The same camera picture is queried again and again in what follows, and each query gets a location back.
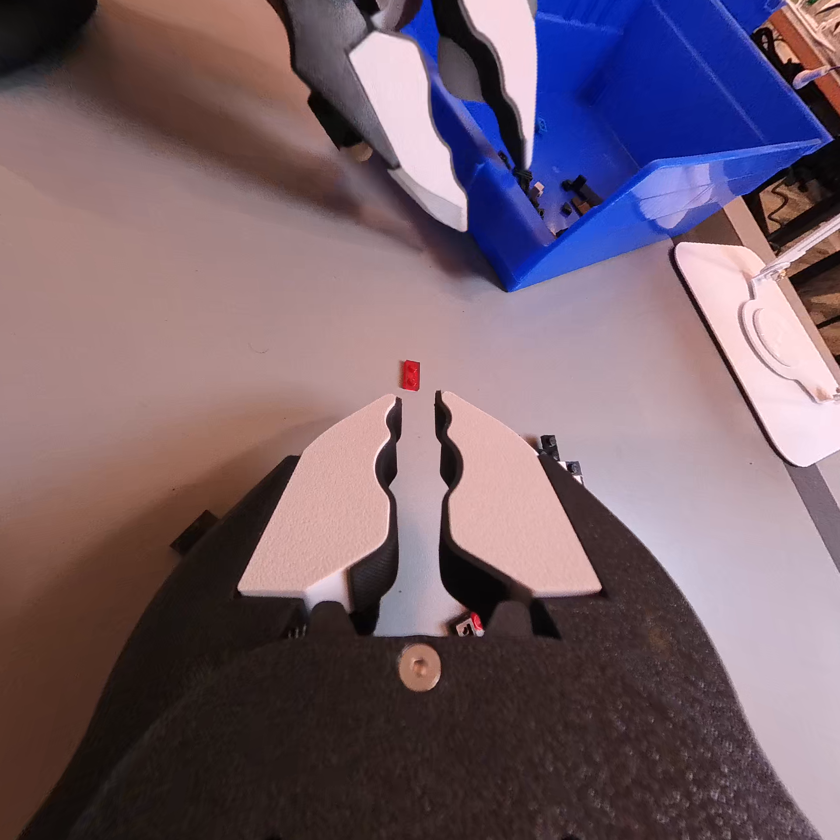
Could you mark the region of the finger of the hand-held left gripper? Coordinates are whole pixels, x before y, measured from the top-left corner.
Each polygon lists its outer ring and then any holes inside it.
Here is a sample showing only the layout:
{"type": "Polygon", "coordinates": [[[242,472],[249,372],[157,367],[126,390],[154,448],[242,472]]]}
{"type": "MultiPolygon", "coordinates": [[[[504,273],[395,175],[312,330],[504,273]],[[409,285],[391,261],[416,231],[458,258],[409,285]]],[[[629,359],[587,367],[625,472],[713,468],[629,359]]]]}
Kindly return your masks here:
{"type": "Polygon", "coordinates": [[[537,2],[437,2],[437,68],[454,97],[484,102],[512,163],[529,170],[536,121],[537,2]]]}
{"type": "Polygon", "coordinates": [[[344,53],[381,129],[391,178],[428,215],[459,232],[468,198],[452,150],[434,121],[424,51],[412,38],[380,29],[345,29],[344,53]]]}

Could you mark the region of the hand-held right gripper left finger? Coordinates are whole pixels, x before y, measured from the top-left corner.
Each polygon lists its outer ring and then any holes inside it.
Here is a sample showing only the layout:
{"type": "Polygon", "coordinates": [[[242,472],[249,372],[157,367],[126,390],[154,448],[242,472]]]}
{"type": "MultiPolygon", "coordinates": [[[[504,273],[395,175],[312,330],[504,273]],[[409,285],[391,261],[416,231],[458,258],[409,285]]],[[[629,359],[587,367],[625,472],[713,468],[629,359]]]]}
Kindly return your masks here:
{"type": "Polygon", "coordinates": [[[332,425],[294,465],[237,590],[243,597],[376,605],[396,576],[396,473],[402,400],[382,396],[332,425]]]}

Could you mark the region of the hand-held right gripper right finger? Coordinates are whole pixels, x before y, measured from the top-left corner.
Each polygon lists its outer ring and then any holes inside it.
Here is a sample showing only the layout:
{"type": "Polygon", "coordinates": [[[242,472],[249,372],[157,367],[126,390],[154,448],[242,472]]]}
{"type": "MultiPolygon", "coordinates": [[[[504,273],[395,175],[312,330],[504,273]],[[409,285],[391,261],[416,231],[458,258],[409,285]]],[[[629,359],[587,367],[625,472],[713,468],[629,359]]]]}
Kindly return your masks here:
{"type": "Polygon", "coordinates": [[[544,457],[502,421],[450,391],[435,395],[446,485],[438,568],[446,592],[485,628],[504,602],[555,628],[546,601],[602,592],[544,457]]]}

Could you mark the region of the large blue plastic bin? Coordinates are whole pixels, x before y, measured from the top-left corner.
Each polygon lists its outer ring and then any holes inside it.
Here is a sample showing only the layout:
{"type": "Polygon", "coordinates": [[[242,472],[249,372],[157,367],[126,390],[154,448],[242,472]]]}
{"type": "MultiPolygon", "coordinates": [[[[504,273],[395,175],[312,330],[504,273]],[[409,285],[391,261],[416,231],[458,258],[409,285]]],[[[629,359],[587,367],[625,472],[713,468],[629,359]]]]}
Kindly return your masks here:
{"type": "Polygon", "coordinates": [[[405,28],[426,51],[436,125],[469,199],[469,234],[506,291],[685,233],[828,133],[742,26],[761,2],[538,2],[530,204],[496,116],[438,74],[424,2],[405,28]],[[579,217],[562,182],[604,200],[579,217]]]}

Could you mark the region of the white book stand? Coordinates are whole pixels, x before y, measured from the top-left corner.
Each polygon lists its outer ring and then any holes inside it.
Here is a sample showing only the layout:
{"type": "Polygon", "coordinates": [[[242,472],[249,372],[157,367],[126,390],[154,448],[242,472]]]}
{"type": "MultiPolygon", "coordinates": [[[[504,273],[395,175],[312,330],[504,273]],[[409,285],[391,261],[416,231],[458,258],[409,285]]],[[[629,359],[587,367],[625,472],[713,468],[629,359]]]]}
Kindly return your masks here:
{"type": "Polygon", "coordinates": [[[743,199],[725,207],[740,239],[758,246],[683,242],[677,274],[775,452],[796,467],[839,449],[838,368],[798,302],[787,270],[838,232],[838,217],[773,257],[743,199]]]}

